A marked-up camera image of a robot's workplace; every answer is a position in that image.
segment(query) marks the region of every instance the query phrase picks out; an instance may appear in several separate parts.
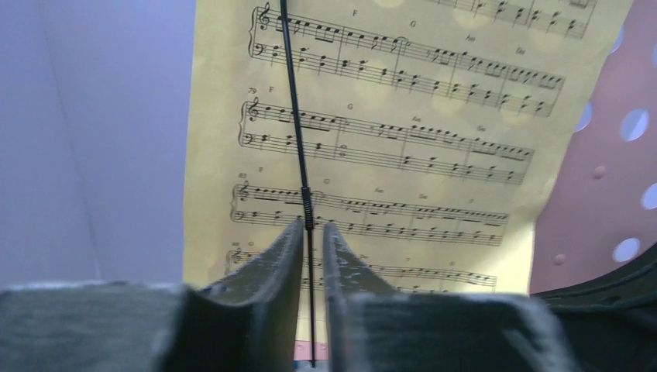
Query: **polka dot fabric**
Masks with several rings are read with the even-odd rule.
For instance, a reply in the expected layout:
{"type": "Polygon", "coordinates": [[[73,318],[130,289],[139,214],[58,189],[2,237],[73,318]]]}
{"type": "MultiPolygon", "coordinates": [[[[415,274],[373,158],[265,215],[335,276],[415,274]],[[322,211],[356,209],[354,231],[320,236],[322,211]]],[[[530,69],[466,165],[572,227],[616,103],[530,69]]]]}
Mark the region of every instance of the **polka dot fabric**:
{"type": "Polygon", "coordinates": [[[657,4],[635,0],[538,218],[530,292],[605,275],[657,242],[657,4]]]}

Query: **thin black rod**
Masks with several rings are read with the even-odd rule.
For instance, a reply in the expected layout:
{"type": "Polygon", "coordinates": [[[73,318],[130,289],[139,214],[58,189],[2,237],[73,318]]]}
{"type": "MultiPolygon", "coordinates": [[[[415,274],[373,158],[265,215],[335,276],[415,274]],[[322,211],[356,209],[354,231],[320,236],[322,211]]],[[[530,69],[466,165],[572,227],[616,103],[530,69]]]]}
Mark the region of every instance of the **thin black rod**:
{"type": "Polygon", "coordinates": [[[283,26],[283,41],[285,45],[285,58],[287,61],[287,78],[290,81],[290,96],[292,99],[292,116],[294,118],[294,134],[297,137],[297,154],[299,156],[299,171],[301,172],[301,199],[304,205],[305,228],[308,234],[308,281],[310,302],[310,345],[311,365],[315,367],[315,271],[313,268],[312,230],[315,227],[312,214],[311,192],[308,185],[304,143],[301,137],[301,118],[299,117],[299,102],[297,96],[297,83],[294,79],[294,64],[292,61],[292,45],[290,42],[290,28],[287,18],[287,0],[280,0],[280,20],[283,26]]]}

